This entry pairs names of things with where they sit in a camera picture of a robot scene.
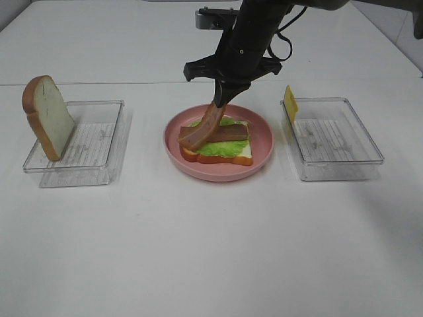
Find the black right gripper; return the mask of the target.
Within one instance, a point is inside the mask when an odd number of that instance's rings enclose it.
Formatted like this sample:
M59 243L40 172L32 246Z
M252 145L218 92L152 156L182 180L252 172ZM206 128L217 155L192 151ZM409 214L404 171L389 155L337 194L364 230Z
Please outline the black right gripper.
M186 80L215 79L212 102L224 106L248 90L248 82L278 73L281 65L263 55L289 9L284 1L243 1L234 25L223 30L215 53L185 64Z

